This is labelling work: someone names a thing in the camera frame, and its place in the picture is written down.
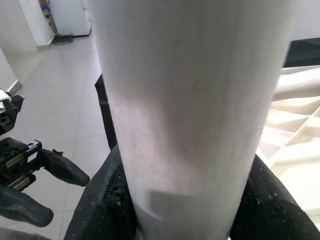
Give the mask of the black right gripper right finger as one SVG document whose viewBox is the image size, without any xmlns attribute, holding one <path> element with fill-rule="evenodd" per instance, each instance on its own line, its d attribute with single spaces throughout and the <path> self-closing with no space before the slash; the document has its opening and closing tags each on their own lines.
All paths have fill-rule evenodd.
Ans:
<svg viewBox="0 0 320 240">
<path fill-rule="evenodd" d="M 319 230 L 286 187 L 255 156 L 231 240 L 319 240 Z"/>
</svg>

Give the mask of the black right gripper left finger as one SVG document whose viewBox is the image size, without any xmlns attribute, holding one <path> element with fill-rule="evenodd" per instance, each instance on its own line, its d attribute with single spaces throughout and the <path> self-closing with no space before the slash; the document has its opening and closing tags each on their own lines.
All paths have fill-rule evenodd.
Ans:
<svg viewBox="0 0 320 240">
<path fill-rule="evenodd" d="M 118 146 L 85 187 L 64 240 L 137 240 L 137 219 Z"/>
</svg>

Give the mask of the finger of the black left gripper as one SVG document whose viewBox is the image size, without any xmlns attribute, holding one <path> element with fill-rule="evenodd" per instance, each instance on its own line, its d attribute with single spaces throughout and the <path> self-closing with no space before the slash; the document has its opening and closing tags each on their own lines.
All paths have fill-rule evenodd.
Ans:
<svg viewBox="0 0 320 240">
<path fill-rule="evenodd" d="M 52 222 L 54 213 L 25 193 L 0 186 L 0 216 L 43 228 Z"/>
<path fill-rule="evenodd" d="M 40 150 L 41 164 L 54 177 L 72 185 L 85 187 L 90 177 L 71 160 L 63 156 L 63 152 L 47 149 Z"/>
</svg>

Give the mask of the white plastic table leg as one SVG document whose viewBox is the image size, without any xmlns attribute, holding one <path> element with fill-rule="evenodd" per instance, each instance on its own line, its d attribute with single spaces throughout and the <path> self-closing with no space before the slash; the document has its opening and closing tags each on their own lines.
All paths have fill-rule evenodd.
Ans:
<svg viewBox="0 0 320 240">
<path fill-rule="evenodd" d="M 227 240 L 299 0 L 88 0 L 142 240 Z"/>
</svg>

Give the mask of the cream plastic children table top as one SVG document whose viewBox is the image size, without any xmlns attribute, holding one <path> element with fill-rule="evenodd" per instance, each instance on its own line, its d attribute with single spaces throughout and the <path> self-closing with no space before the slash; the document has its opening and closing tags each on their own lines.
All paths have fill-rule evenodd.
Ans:
<svg viewBox="0 0 320 240">
<path fill-rule="evenodd" d="M 282 69 L 256 154 L 320 223 L 320 65 Z"/>
</svg>

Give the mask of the white appliance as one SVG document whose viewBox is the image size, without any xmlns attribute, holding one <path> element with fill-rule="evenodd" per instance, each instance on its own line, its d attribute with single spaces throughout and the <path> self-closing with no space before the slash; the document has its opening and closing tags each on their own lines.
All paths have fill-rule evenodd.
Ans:
<svg viewBox="0 0 320 240">
<path fill-rule="evenodd" d="M 88 36 L 92 29 L 88 0 L 49 0 L 59 35 Z"/>
</svg>

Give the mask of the black table cloth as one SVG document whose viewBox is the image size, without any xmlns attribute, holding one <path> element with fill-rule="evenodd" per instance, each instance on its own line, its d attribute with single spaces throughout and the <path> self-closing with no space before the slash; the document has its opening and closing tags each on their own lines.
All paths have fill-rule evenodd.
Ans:
<svg viewBox="0 0 320 240">
<path fill-rule="evenodd" d="M 292 41 L 284 67 L 293 68 L 315 65 L 320 65 L 320 38 Z M 107 143 L 109 148 L 113 149 L 117 145 L 117 138 L 102 75 L 98 77 L 94 86 L 97 92 Z"/>
</svg>

